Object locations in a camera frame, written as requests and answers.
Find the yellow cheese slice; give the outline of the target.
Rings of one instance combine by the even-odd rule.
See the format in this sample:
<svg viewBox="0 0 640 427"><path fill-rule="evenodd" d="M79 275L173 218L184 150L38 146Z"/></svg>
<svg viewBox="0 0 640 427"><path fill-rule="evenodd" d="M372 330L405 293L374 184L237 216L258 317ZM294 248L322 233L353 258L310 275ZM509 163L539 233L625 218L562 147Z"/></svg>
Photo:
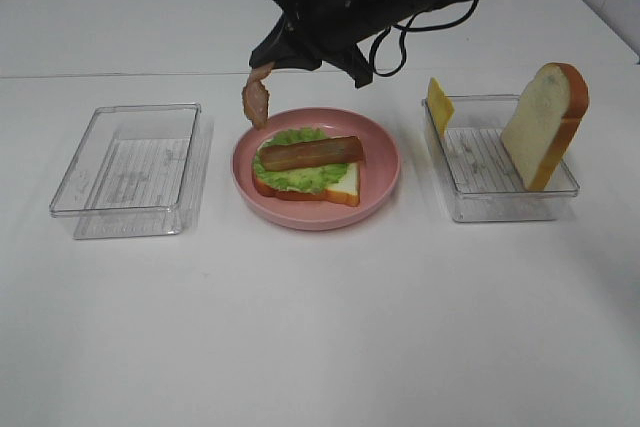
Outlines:
<svg viewBox="0 0 640 427"><path fill-rule="evenodd" d="M443 138L455 108L452 100L446 95L435 77L431 77L427 89L427 107L433 120L436 132Z"/></svg>

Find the pink round plate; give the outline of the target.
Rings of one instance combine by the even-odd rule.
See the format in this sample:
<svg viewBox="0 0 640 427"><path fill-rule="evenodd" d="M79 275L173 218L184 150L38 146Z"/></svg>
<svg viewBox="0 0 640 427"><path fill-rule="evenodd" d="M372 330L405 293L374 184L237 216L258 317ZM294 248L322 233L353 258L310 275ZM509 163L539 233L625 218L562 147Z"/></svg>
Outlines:
<svg viewBox="0 0 640 427"><path fill-rule="evenodd" d="M265 197L254 187L252 159L276 133L300 127L319 128L331 136L357 136L364 148L360 167L360 203L356 207L328 201L287 201ZM262 130L249 129L237 142L231 168L236 187L259 216L288 228L324 231L346 227L374 214L389 199L399 178L401 156L394 138L373 120L332 108L301 108L272 116Z"/></svg>

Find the dark brown bacon strip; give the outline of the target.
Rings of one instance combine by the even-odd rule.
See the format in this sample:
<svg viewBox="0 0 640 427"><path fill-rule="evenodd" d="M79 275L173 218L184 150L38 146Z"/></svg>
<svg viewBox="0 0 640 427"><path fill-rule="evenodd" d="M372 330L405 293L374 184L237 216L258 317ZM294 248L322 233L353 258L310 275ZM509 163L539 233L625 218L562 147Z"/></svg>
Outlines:
<svg viewBox="0 0 640 427"><path fill-rule="evenodd" d="M346 136L264 146L259 150L258 158L267 171L285 171L358 162L365 154L358 137Z"/></svg>

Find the pink bacon strip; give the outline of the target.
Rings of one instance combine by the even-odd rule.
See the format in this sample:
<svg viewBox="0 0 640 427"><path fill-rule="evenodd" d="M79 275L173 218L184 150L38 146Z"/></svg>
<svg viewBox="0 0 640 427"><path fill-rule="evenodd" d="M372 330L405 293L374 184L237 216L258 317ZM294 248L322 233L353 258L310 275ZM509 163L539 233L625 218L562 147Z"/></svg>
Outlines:
<svg viewBox="0 0 640 427"><path fill-rule="evenodd" d="M256 129L263 129L268 121L270 93L263 84L273 70L274 63L269 62L253 68L242 89L242 105L246 118Z"/></svg>

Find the bread slice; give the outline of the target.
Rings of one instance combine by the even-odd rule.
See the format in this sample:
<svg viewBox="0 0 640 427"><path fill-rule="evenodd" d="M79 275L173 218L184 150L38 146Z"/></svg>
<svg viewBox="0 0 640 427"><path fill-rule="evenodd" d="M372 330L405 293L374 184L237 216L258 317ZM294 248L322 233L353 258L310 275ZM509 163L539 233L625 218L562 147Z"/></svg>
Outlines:
<svg viewBox="0 0 640 427"><path fill-rule="evenodd" d="M571 64L542 66L521 93L501 142L528 191L542 191L589 107L589 90Z"/></svg>
<svg viewBox="0 0 640 427"><path fill-rule="evenodd" d="M266 171L253 166L253 184L263 196L287 201L327 201L355 207L360 202L359 164Z"/></svg>

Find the clear right plastic tray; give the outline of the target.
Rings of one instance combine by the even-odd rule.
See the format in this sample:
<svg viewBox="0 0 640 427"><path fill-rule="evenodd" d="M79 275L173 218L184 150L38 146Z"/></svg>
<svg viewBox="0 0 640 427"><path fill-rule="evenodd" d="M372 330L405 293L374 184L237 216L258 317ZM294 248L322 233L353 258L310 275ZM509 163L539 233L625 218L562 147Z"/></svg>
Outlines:
<svg viewBox="0 0 640 427"><path fill-rule="evenodd" d="M458 223L551 221L563 216L580 187L560 163L543 191L524 188L501 143L514 94L453 96L454 114L439 134L428 102L425 137L452 220Z"/></svg>

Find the clear left plastic tray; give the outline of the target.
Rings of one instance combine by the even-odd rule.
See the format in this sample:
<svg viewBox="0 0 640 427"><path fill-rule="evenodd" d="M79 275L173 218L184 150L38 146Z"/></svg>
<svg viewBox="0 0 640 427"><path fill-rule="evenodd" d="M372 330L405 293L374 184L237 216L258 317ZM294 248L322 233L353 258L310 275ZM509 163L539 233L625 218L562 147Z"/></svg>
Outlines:
<svg viewBox="0 0 640 427"><path fill-rule="evenodd" d="M98 108L49 214L75 240L179 234L198 216L209 141L197 103Z"/></svg>

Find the clear plastic tray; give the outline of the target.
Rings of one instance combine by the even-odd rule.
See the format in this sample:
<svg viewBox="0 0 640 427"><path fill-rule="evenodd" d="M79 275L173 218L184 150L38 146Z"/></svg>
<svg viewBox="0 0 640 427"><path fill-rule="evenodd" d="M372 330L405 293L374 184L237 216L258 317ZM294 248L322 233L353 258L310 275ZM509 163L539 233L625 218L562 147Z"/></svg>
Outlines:
<svg viewBox="0 0 640 427"><path fill-rule="evenodd" d="M198 216L209 141L197 103L98 108L49 214L75 240L179 234Z"/></svg>
<svg viewBox="0 0 640 427"><path fill-rule="evenodd" d="M543 191L524 188L501 143L514 94L453 96L454 114L439 134L428 102L425 137L452 220L458 223L551 221L563 216L580 187L560 163Z"/></svg>

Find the green lettuce leaf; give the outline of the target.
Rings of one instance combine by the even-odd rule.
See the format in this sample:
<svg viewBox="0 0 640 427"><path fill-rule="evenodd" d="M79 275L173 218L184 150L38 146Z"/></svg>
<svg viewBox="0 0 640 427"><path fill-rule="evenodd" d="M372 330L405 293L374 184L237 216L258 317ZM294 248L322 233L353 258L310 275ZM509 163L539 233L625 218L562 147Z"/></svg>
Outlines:
<svg viewBox="0 0 640 427"><path fill-rule="evenodd" d="M305 141L329 138L319 128L302 127L277 132L258 147L252 161L253 173L258 181L276 191L291 191L304 194L320 194L324 191L358 190L358 163L328 164L315 168L298 168L285 171L267 171L258 158L264 146L289 145Z"/></svg>

